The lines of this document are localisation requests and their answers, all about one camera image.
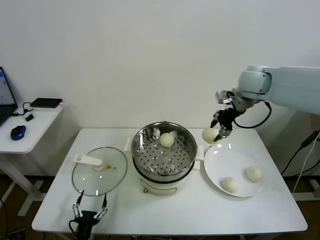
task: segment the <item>table leg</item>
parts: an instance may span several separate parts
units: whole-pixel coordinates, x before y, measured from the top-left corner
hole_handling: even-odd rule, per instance
[[[1,159],[0,169],[28,193],[28,197],[18,212],[18,216],[25,216],[32,202],[43,201],[45,193],[41,193],[39,189],[44,181],[36,181],[35,185],[33,185],[8,159]]]
[[[33,186],[32,183],[29,182],[28,179],[26,179],[26,177],[21,174],[21,172],[19,172],[19,170],[13,165],[10,160],[1,159],[0,169],[29,195],[33,195],[36,198],[39,198],[41,196],[41,192],[35,186]]]
[[[38,180],[35,182],[34,186],[37,189],[40,189],[41,185],[44,183],[43,180]],[[20,217],[24,217],[25,215],[27,215],[27,212],[29,211],[32,203],[34,201],[40,201],[42,202],[45,199],[46,193],[41,193],[39,197],[34,197],[32,195],[28,195],[26,197],[26,200],[24,201],[24,203],[22,204],[19,212],[18,212],[18,216]]]
[[[16,183],[13,181],[10,186],[8,187],[8,189],[5,191],[5,193],[2,196],[2,201],[5,202],[8,198],[8,196],[10,195],[10,193],[12,192],[12,190],[14,189]]]

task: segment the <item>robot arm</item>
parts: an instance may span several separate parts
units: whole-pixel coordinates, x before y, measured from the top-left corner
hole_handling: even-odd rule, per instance
[[[261,101],[265,102],[270,113],[271,107],[267,101],[320,114],[320,68],[249,66],[241,73],[238,87],[230,91],[218,91],[216,99],[219,104],[224,104],[225,110],[219,110],[213,115],[210,127],[220,124],[219,135],[215,141],[229,136],[233,129],[232,122]]]

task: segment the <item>pot handle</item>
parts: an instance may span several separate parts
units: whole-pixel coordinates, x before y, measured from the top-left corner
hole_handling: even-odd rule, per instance
[[[202,145],[196,146],[196,156],[194,159],[194,166],[192,170],[200,170],[201,161],[205,160],[204,147]]]
[[[128,137],[128,139],[126,140],[125,146],[124,146],[124,151],[125,152],[131,152],[131,144],[132,144],[132,137]]]

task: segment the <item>blue mouse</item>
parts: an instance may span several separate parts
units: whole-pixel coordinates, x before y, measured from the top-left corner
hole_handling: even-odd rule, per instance
[[[11,139],[15,141],[20,140],[25,136],[25,132],[26,132],[25,125],[16,126],[11,130]]]

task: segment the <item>lid handle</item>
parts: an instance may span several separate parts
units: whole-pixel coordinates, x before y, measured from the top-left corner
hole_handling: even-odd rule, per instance
[[[92,157],[92,156],[84,156],[80,154],[75,155],[75,157],[73,158],[73,161],[75,163],[88,164],[92,166],[101,166],[103,164],[102,160],[99,158]]]

